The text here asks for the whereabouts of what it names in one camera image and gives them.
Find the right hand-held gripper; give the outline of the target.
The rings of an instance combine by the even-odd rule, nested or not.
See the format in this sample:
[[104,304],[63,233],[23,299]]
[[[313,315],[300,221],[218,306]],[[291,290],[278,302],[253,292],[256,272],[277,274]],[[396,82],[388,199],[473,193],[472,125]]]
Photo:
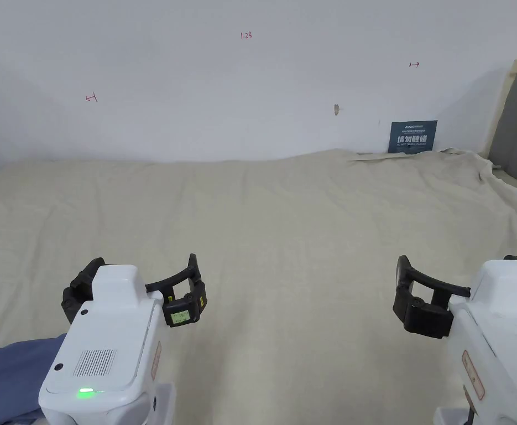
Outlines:
[[[414,283],[433,290],[431,302],[413,294]],[[434,279],[401,255],[393,312],[410,333],[447,337],[469,408],[439,407],[434,424],[517,424],[516,255],[485,262],[471,288]]]

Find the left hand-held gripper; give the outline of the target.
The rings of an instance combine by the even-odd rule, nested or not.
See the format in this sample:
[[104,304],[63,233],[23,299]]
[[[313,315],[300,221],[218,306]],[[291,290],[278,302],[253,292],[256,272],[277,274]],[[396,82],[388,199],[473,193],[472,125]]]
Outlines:
[[[39,406],[49,424],[172,424],[175,386],[157,374],[165,322],[196,323],[207,306],[197,256],[146,286],[135,266],[105,265],[93,259],[63,290],[71,326],[41,385]],[[184,281],[190,291],[175,296]]]

